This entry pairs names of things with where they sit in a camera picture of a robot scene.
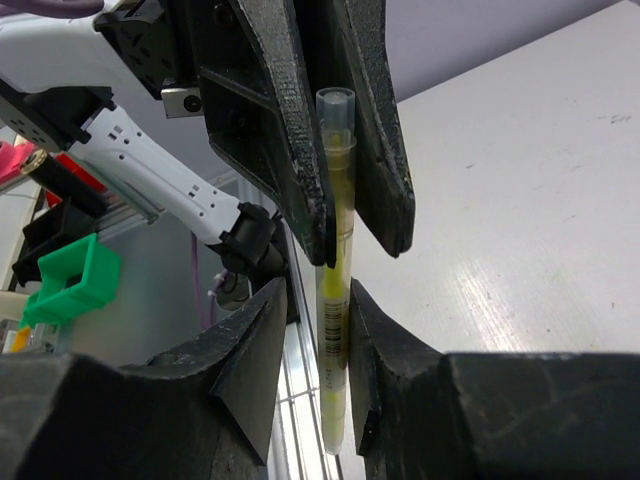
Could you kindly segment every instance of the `test tube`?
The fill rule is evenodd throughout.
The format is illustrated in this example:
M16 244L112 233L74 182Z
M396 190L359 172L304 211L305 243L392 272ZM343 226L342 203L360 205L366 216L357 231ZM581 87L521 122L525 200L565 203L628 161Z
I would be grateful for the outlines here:
M325 451L331 455L340 453L346 410L355 209L355 106L355 93L344 88L324 89L316 97L336 209L336 265L335 268L325 265L316 270L322 437Z

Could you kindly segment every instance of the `wall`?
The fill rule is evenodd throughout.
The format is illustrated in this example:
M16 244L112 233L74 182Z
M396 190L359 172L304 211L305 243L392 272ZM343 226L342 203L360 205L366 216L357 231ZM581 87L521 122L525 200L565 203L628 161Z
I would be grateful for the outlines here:
M618 0L387 0L387 50L398 100L614 3Z

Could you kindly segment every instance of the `green plastic block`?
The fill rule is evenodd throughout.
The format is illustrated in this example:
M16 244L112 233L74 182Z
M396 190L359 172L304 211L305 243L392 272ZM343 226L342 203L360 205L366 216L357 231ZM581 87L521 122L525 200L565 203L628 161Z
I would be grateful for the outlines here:
M118 293L120 263L95 233L42 257L42 287L27 302L23 323L62 325L103 308Z

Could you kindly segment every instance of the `red object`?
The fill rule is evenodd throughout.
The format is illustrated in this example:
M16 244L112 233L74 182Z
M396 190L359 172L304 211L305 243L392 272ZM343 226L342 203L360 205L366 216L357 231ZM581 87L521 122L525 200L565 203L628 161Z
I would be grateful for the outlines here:
M35 146L31 143L14 147L0 142L0 185L20 176L20 167L34 150Z
M65 155L64 153L58 155L56 160L63 166L67 167L67 170L70 170L76 177L82 180L84 183L89 185L92 189L94 189L98 193L104 193L107 191L107 187L102 185L98 180L92 177L85 169L79 166L76 162L71 160L70 157ZM62 199L58 198L51 192L47 192L47 204L49 207L53 207L62 202Z

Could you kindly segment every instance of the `pink object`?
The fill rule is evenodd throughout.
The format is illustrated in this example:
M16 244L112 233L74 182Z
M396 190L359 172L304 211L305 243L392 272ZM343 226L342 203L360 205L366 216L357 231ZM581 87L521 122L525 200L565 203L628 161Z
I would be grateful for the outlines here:
M34 150L35 146L31 143L14 147L9 143L0 142L0 185L20 175L20 166Z

